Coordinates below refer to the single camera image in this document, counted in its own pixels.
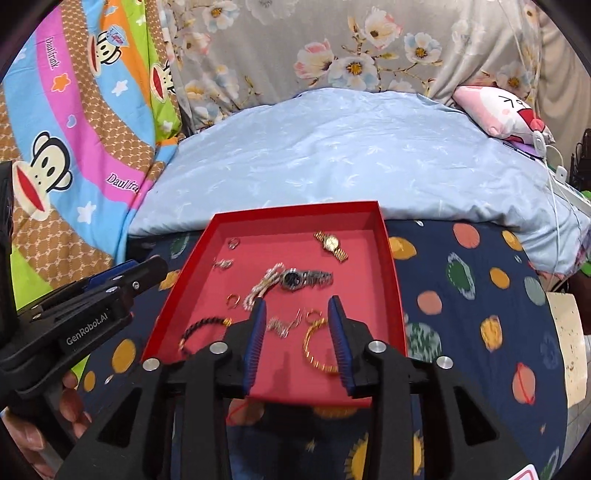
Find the gold hoop earring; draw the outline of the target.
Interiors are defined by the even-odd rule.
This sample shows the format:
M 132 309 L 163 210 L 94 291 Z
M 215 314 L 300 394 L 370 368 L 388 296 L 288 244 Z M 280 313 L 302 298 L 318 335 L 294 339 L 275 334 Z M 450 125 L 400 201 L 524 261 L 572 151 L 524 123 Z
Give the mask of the gold hoop earring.
M 225 304 L 228 309 L 235 309 L 239 306 L 240 301 L 242 301 L 242 297 L 238 294 L 229 294 L 228 297 L 226 297 Z

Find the red jewelry tray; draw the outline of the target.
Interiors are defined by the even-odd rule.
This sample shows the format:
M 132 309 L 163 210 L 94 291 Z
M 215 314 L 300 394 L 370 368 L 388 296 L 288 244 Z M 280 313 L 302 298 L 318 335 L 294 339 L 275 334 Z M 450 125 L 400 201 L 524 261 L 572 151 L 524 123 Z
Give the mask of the red jewelry tray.
M 322 248 L 315 232 L 334 234 L 349 255 L 341 263 Z M 235 250 L 228 240 L 239 238 Z M 215 260 L 233 259 L 228 270 L 214 269 Z M 301 405 L 361 407 L 346 395 L 339 376 L 312 367 L 304 357 L 308 322 L 328 309 L 336 295 L 346 316 L 366 323 L 373 337 L 400 352 L 406 350 L 403 307 L 386 225 L 375 201 L 311 204 L 246 210 L 215 215 L 197 241 L 147 341 L 143 356 L 164 364 L 181 359 L 178 343 L 192 323 L 204 317 L 249 314 L 242 301 L 263 274 L 277 263 L 298 270 L 332 273 L 325 288 L 305 287 L 290 293 L 274 286 L 266 294 L 266 314 L 283 323 L 301 314 L 301 324 L 281 339 L 266 333 L 250 395 L 259 401 Z M 225 304 L 229 294 L 242 301 Z

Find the silver blue-dial wristwatch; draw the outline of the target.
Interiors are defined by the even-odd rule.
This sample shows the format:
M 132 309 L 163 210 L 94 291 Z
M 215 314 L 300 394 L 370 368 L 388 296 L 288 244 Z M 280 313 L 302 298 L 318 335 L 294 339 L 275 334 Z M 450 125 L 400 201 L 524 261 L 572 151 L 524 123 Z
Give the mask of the silver blue-dial wristwatch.
M 296 292 L 304 287 L 325 288 L 332 285 L 332 273 L 318 270 L 287 269 L 280 275 L 280 287 L 283 290 Z

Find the navy planet print bedsheet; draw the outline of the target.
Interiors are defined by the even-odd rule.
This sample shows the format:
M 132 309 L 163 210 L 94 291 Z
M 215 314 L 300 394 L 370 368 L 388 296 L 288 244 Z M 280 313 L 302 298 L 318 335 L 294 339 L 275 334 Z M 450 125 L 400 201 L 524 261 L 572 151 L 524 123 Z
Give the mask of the navy planet print bedsheet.
M 389 220 L 385 223 L 398 279 L 406 352 L 434 362 L 450 357 L 477 386 L 542 479 L 562 461 L 567 399 L 564 362 L 546 294 L 523 247 L 491 223 Z M 141 295 L 134 321 L 91 354 L 81 376 L 86 410 L 109 405 L 147 341 L 169 292 L 199 238 L 136 239 L 137 255 L 160 255 L 170 276 Z M 201 319 L 181 334 L 183 359 L 222 336 Z M 327 330 L 305 332 L 303 350 L 335 360 Z M 361 407 L 238 401 L 228 420 L 236 479 L 359 479 L 369 411 Z

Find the light blue pillow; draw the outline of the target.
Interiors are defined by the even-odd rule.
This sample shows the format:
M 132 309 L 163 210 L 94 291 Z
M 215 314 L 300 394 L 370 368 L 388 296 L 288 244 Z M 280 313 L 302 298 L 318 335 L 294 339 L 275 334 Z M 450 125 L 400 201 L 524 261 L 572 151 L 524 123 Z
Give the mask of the light blue pillow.
M 418 94 L 320 89 L 236 113 L 180 142 L 129 227 L 198 230 L 221 212 L 375 200 L 388 219 L 509 228 L 540 271 L 590 256 L 590 220 L 545 166 Z

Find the gold wristwatch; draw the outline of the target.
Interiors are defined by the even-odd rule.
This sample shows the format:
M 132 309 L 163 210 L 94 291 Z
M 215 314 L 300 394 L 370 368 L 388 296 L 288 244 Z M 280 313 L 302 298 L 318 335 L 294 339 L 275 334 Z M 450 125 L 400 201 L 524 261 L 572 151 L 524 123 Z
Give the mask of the gold wristwatch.
M 331 253 L 339 262 L 344 263 L 349 259 L 349 255 L 342 250 L 339 238 L 334 234 L 328 234 L 322 231 L 315 232 L 315 239 L 322 244 L 322 248 Z

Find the beige curtain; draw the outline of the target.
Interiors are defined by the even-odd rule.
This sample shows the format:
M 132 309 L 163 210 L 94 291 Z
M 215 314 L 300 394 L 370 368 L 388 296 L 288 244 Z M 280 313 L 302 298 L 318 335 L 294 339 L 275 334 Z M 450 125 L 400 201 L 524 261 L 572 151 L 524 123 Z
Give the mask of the beige curtain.
M 577 143 L 590 127 L 590 76 L 567 39 L 539 11 L 542 61 L 538 106 L 556 140 L 566 168 Z

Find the pink white plush toy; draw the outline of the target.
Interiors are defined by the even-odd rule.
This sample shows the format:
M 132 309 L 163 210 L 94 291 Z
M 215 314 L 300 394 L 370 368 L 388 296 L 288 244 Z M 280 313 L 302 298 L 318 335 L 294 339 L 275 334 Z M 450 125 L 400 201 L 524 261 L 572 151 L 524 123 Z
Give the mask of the pink white plush toy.
M 510 91 L 468 85 L 458 87 L 452 98 L 489 136 L 534 145 L 534 133 L 539 132 L 547 144 L 555 142 L 533 108 Z

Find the silver pendant earring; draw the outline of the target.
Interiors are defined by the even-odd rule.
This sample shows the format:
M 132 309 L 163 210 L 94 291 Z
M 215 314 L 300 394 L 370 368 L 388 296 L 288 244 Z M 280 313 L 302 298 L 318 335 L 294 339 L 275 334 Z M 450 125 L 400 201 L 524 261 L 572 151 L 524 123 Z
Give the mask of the silver pendant earring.
M 234 262 L 235 262 L 235 260 L 233 260 L 233 259 L 215 260 L 214 263 L 212 264 L 212 267 L 214 269 L 228 270 L 233 265 Z

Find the grey floral quilt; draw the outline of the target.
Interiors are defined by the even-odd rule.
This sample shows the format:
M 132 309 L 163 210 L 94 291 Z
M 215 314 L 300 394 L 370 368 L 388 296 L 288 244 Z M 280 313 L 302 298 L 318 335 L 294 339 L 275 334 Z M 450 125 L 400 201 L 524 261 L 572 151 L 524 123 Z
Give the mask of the grey floral quilt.
M 185 125 L 311 89 L 419 93 L 442 103 L 461 85 L 534 102 L 542 41 L 530 1 L 162 1 Z

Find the colourful monkey cartoon blanket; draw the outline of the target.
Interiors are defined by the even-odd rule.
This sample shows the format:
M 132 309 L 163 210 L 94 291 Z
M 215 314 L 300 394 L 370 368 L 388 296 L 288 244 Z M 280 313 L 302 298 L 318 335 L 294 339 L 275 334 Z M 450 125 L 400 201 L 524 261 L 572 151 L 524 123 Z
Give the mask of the colourful monkey cartoon blanket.
M 123 262 L 180 129 L 154 2 L 63 1 L 41 21 L 1 84 L 18 307 Z

